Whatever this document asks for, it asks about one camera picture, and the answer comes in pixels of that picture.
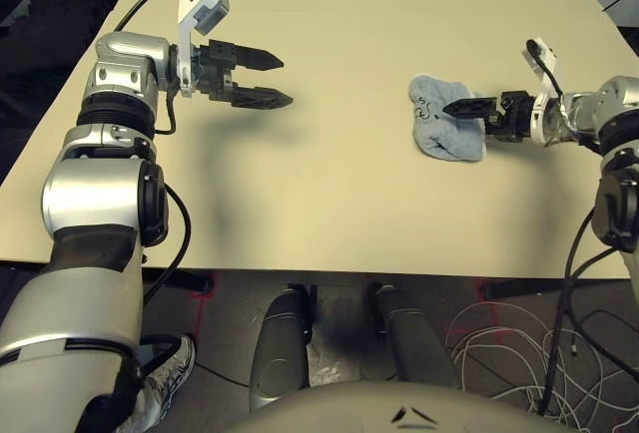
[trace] blue towel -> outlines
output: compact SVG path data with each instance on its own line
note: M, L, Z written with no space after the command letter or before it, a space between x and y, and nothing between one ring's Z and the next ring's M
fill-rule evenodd
M460 82L444 82L420 75L408 87L414 102L412 134L426 154L445 161L483 159L486 152L485 127L481 119L455 119L443 108L458 99L475 95Z

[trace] white shoe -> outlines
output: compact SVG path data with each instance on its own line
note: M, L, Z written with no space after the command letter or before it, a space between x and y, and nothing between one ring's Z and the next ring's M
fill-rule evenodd
M145 389L153 391L153 398L159 408L153 408L156 418L149 418L150 426L157 425L165 417L173 397L187 381L196 363L196 344L189 335L182 335L182 345L167 361L153 370L145 379Z

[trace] red tape mark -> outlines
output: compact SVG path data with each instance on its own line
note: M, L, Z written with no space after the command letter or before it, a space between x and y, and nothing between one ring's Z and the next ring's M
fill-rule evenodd
M484 279L483 278L476 278L474 280L474 285L475 285L475 291L477 292L477 297L479 298L479 302L483 303L486 301L486 299L484 298L483 294L481 293L481 288L484 285ZM497 311L496 306L492 303L488 303L488 311L490 312L490 320L492 321L493 325L501 325L501 320L499 318L499 311ZM504 335L509 335L511 334L511 331L495 331L494 335L495 335L495 341L497 343L499 343L500 345L503 345L503 340L502 337Z
M193 336L196 341L200 340L200 329L202 327L202 319L204 318L204 309L207 301L212 300L216 296L218 289L218 274L215 271L210 273L211 283L213 287L206 293L191 293L191 298L198 301L198 311L196 311L196 323L193 327Z

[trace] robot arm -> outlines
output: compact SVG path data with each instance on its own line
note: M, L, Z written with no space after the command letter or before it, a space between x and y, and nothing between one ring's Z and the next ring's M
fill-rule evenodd
M141 386L142 252L168 232L153 143L159 93L181 86L187 97L198 90L254 109L292 101L231 82L236 65L281 67L272 54L219 41L191 46L192 27L209 32L229 10L228 0L193 3L185 11L180 1L179 47L129 32L96 43L77 125L42 192L51 261L0 328L3 430L112 431L133 409Z
M527 47L524 55L542 82L536 97L503 92L499 98L461 99L444 111L460 119L483 119L486 134L500 141L577 142L600 154L591 225L603 243L621 252L639 301L639 78L618 76L597 92L564 94L546 72L555 70L554 53L541 39L528 41Z

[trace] floor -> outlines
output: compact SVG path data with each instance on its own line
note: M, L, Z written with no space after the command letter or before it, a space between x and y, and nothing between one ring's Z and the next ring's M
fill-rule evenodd
M215 297L204 301L204 317L199 335L199 361L218 372L240 382L248 382L253 349L260 324L271 301L288 282L314 283L319 286L318 323L314 339L308 348L311 385L336 381L388 378L393 373L389 355L383 343L375 339L365 305L365 287L374 280L393 281L414 299L431 319L433 327L442 336L454 315L479 297L473 278L414 275L366 275L348 273L283 272L227 272L218 276ZM550 325L554 316L557 295L531 295L511 299L512 304L523 306ZM144 319L145 332L180 333L193 331L200 301L187 292L165 289L148 307ZM596 287L582 288L575 294L577 314L594 308L605 308L622 316L635 326L637 309L629 282L619 281ZM541 330L534 321L517 310L504 307L480 306L461 317L457 329L474 330L481 326L503 324L521 328L541 340ZM588 325L591 333L631 364L637 364L639 338L622 323L601 315ZM517 348L530 361L532 354L517 338L504 336L488 338L487 343L499 342ZM567 370L584 385L596 381L595 363L587 347L577 342L578 354L568 354L569 335L564 335L562 348ZM486 396L529 384L530 379L521 364L503 351L481 351L473 354L504 378L501 380L473 359L466 366L466 384L469 391ZM604 360L605 373L614 371ZM540 367L539 378L543 377ZM581 393L569 390L574 405ZM606 383L603 398L612 403L633 405L639 402L639 390L633 381L623 375ZM524 406L522 396L511 395L509 401ZM579 410L585 422L592 402ZM223 431L226 425L249 414L248 391L224 381L196 367L170 414L155 428L158 433L170 431ZM631 414L600 408L591 424L592 432L611 431L615 424Z

